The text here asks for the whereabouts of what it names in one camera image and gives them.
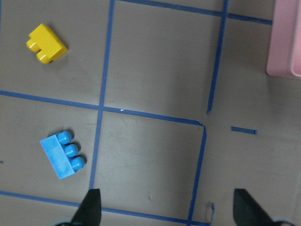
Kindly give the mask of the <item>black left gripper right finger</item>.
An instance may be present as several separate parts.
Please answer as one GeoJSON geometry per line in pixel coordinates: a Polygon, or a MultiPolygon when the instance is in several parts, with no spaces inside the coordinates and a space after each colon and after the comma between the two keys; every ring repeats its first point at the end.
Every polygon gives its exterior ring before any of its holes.
{"type": "Polygon", "coordinates": [[[237,226],[272,226],[274,221],[245,190],[234,189],[233,219],[237,226]]]}

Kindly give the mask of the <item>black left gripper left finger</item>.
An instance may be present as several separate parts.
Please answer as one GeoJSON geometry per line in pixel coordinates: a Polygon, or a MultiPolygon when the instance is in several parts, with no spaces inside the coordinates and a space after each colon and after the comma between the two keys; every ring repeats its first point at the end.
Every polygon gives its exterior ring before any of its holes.
{"type": "Polygon", "coordinates": [[[90,189],[71,220],[72,226],[99,226],[101,223],[100,189],[90,189]]]}

